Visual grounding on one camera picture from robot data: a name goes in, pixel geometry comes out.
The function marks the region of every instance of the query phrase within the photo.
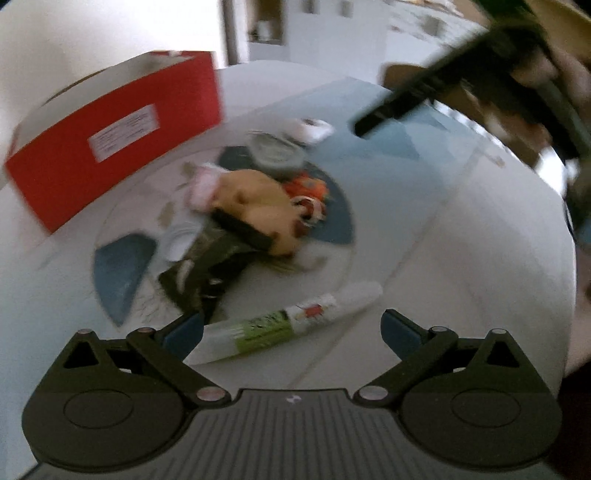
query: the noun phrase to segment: pink object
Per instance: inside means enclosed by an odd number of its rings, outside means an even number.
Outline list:
[[[185,198],[187,207],[199,213],[209,213],[220,177],[228,171],[213,163],[199,165],[189,184]]]

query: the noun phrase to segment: orange object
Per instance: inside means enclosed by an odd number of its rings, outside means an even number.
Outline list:
[[[147,53],[32,112],[15,131],[6,169],[53,233],[121,180],[221,120],[209,52]]]
[[[325,181],[310,177],[308,172],[304,172],[293,180],[284,183],[283,189],[290,198],[312,197],[322,203],[326,202],[330,193]]]

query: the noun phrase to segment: screw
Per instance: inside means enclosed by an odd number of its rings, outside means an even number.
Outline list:
[[[378,385],[366,385],[359,389],[359,396],[364,400],[380,401],[388,396],[388,390]]]
[[[221,387],[203,387],[197,390],[197,398],[203,401],[218,401],[226,396],[226,391]]]

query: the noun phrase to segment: ribbed gray surface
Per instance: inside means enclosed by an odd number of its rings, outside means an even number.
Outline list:
[[[159,458],[88,475],[41,465],[26,480],[550,480],[543,465],[519,472],[463,471],[427,456],[383,409],[344,391],[246,390],[236,404],[198,414]]]

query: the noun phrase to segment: triangular cutout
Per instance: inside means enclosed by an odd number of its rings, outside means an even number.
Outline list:
[[[92,365],[98,364],[99,361],[96,359],[90,344],[88,342],[80,342],[76,345],[68,360],[66,360],[64,368],[91,367]]]
[[[500,367],[519,368],[519,362],[515,359],[505,342],[497,342],[492,348],[491,354],[486,359],[489,365]]]

